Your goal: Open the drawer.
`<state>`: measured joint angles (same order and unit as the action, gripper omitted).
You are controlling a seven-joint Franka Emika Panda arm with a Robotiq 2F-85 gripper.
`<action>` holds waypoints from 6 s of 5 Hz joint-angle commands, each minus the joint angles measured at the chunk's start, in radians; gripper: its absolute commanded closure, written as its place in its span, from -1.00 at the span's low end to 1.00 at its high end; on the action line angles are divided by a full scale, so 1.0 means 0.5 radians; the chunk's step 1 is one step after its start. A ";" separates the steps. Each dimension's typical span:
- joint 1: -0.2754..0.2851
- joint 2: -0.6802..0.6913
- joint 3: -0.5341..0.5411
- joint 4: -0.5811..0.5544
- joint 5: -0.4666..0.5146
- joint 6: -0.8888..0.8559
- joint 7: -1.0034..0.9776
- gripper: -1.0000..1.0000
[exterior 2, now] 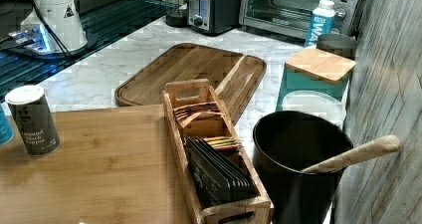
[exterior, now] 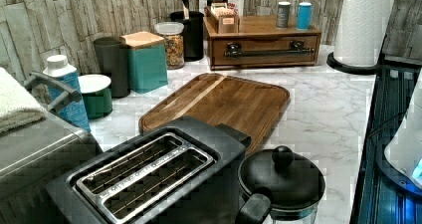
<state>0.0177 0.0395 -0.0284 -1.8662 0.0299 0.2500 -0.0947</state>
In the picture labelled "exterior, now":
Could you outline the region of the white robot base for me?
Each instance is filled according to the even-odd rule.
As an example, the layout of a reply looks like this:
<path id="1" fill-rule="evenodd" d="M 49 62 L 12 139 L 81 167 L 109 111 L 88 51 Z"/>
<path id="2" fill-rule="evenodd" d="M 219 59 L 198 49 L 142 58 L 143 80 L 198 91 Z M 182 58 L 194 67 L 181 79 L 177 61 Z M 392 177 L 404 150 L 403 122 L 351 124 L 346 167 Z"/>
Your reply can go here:
<path id="1" fill-rule="evenodd" d="M 382 73 L 386 135 L 377 154 L 381 172 L 397 188 L 421 198 L 421 80 L 398 69 Z"/>

